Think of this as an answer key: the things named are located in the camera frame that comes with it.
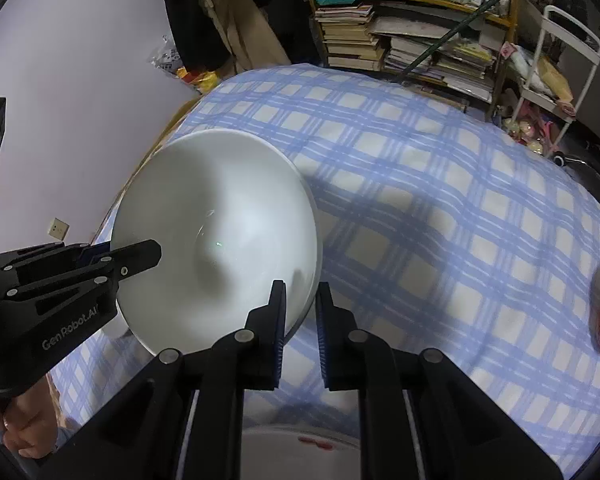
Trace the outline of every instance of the white metal rack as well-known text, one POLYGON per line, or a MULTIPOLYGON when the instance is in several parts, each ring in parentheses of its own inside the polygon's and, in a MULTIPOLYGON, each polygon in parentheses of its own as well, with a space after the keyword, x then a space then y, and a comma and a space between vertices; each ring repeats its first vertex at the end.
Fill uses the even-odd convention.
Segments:
POLYGON ((586 57, 592 64, 591 71, 589 72, 589 77, 587 78, 587 81, 584 84, 582 91, 580 92, 580 95, 578 97, 578 100, 576 101, 576 104, 574 106, 576 115, 585 95, 589 91, 589 86, 591 85, 593 76, 596 75, 596 70, 598 69, 598 65, 600 64, 600 38, 598 38, 581 21, 577 20, 569 13, 564 12, 564 10, 552 5, 548 5, 544 8, 544 14, 542 15, 542 22, 540 25, 540 36, 538 37, 538 44, 536 44, 536 52, 534 54, 534 61, 531 64, 528 75, 526 76, 526 81, 524 81, 520 85, 520 99, 518 100, 518 104, 516 105, 516 109, 514 110, 513 117, 511 119, 512 121, 516 120, 516 118, 518 117, 518 113, 520 112, 520 108, 522 107, 522 103, 526 99, 564 120, 564 126, 560 130, 560 134, 558 134, 557 139, 555 139, 555 142, 549 147, 549 149, 546 150, 545 156, 549 156, 550 153, 554 150, 554 147, 557 146, 557 144, 562 140, 564 134, 567 132, 568 127, 575 120, 575 117, 571 117, 565 114, 555 103, 555 101, 549 98, 548 96, 540 94, 538 92, 534 92, 531 88, 529 88, 529 85, 531 84, 531 76, 536 71, 536 67, 538 66, 538 60, 540 59, 542 45, 544 44, 544 36, 546 33, 552 34, 556 38, 563 40, 566 44, 568 44, 569 46, 577 50, 579 53, 581 53, 584 57, 586 57), (550 17, 551 12, 560 14, 561 16, 565 17, 567 20, 581 28, 598 45, 598 49, 593 50, 584 41, 578 39, 574 34, 566 30, 564 27, 561 27, 560 25, 555 23, 550 17))

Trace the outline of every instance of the stack of books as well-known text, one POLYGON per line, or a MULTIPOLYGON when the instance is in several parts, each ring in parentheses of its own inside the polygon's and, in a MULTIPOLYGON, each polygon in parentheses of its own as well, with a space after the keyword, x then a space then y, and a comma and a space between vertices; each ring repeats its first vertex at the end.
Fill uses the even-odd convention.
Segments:
POLYGON ((427 70, 427 77, 440 79, 454 90, 491 102, 493 77, 490 67, 495 58, 476 41, 457 40, 445 45, 427 70))
POLYGON ((329 53, 329 65, 379 71, 384 48, 366 30, 373 18, 371 5, 321 7, 315 11, 329 53))
MULTIPOLYGON (((459 18, 457 11, 447 9, 379 5, 368 31, 381 41, 390 42, 391 48, 384 58, 382 69, 387 72, 403 71, 437 39, 448 33, 459 18)), ((420 62, 413 75, 422 81, 491 102, 493 52, 480 44, 478 31, 465 30, 463 33, 468 37, 455 35, 432 56, 420 62)))
MULTIPOLYGON (((390 71, 402 72, 422 54, 429 44, 409 38, 391 38, 391 48, 384 58, 384 66, 390 71)), ((415 73, 424 74, 429 68, 431 56, 426 57, 413 69, 415 73)))

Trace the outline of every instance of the bowl rim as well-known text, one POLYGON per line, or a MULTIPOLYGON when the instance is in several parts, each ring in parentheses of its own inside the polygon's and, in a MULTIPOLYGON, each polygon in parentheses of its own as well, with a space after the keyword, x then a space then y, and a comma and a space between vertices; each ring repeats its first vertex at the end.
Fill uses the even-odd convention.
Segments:
MULTIPOLYGON (((153 153, 151 157, 149 157, 145 161, 145 163, 142 165, 142 168, 140 168, 140 170, 134 175, 133 179, 128 183, 128 186, 126 186, 125 192, 122 195, 122 197, 120 198, 120 204, 118 205, 118 210, 116 211, 116 217, 113 222, 113 228, 111 230, 111 243, 113 244, 114 234, 116 233, 116 220, 118 219, 118 212, 120 211, 120 208, 122 207, 122 204, 127 196, 127 191, 131 188, 133 181, 145 170, 145 168, 151 162, 151 160, 154 158, 154 156, 157 156, 158 153, 160 153, 162 150, 166 149, 169 146, 173 146, 174 144, 183 142, 184 140, 191 139, 192 137, 201 137, 204 135, 213 134, 214 132, 223 132, 223 133, 230 133, 230 134, 235 134, 235 135, 239 135, 239 136, 243 136, 243 137, 249 137, 253 140, 256 140, 257 142, 259 142, 266 148, 269 148, 271 151, 273 151, 278 156, 280 156, 286 162, 286 164, 289 166, 289 168, 291 168, 291 170, 296 174, 296 177, 298 177, 300 183, 302 184, 302 188, 304 189, 304 193, 309 201, 309 205, 311 206, 311 211, 314 216, 315 240, 316 240, 316 253, 315 253, 316 258, 315 258, 314 280, 311 285, 309 297, 308 297, 306 303, 304 304, 304 307, 300 311, 300 315, 298 316, 298 319, 296 320, 295 323, 293 323, 293 325, 291 327, 289 327, 289 330, 286 331, 286 333, 285 333, 283 342, 284 342, 284 344, 286 344, 296 334, 296 332, 298 331, 298 329, 300 328, 302 323, 304 323, 304 320, 306 319, 306 316, 309 313, 309 310, 311 309, 312 305, 314 304, 315 293, 318 289, 318 283, 320 282, 320 275, 322 273, 322 238, 320 236, 320 229, 318 228, 318 208, 317 208, 317 205, 315 204, 314 194, 311 192, 309 185, 307 184, 306 180, 304 179, 304 176, 302 176, 302 173, 300 173, 300 171, 298 170, 296 165, 288 158, 288 156, 286 156, 281 150, 277 149, 277 147, 275 147, 273 144, 271 144, 268 140, 265 140, 262 137, 259 137, 255 134, 245 132, 243 130, 236 130, 234 128, 207 128, 205 130, 189 132, 188 134, 184 134, 183 136, 181 136, 177 139, 173 139, 170 142, 165 143, 158 150, 156 150, 155 153, 153 153)), ((120 314, 122 314, 122 317, 125 319, 125 322, 127 323, 127 325, 129 325, 129 322, 125 317, 125 313, 124 313, 122 307, 120 308, 120 314)), ((135 338, 138 339, 140 344, 151 355, 156 356, 162 350, 164 350, 164 349, 160 349, 157 352, 154 352, 151 348, 149 348, 149 345, 147 345, 144 342, 144 340, 142 340, 142 338, 139 337, 138 334, 136 334, 136 332, 134 332, 134 330, 131 328, 130 325, 129 325, 129 329, 131 330, 131 332, 133 333, 135 338)))

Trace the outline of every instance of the human hand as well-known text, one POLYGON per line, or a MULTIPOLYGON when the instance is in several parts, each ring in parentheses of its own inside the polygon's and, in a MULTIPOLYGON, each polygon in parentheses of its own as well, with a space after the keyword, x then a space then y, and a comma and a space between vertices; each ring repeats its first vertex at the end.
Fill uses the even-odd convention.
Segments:
POLYGON ((58 424, 45 377, 11 399, 2 422, 6 430, 2 442, 11 452, 25 458, 42 458, 54 450, 58 424))

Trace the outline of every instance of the bed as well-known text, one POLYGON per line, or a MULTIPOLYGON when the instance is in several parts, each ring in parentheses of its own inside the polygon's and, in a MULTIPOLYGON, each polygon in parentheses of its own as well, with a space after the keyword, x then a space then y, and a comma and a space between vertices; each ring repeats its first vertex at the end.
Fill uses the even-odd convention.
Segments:
MULTIPOLYGON (((268 140, 302 172, 335 304, 394 348, 446 352, 565 478, 577 471, 600 441, 600 205, 582 186, 493 125, 310 65, 224 82, 171 139, 215 126, 268 140)), ((97 332, 52 371, 64 412, 85 423, 149 359, 132 335, 97 332)), ((244 422, 358 435, 356 395, 323 387, 311 313, 280 388, 247 392, 244 422)))

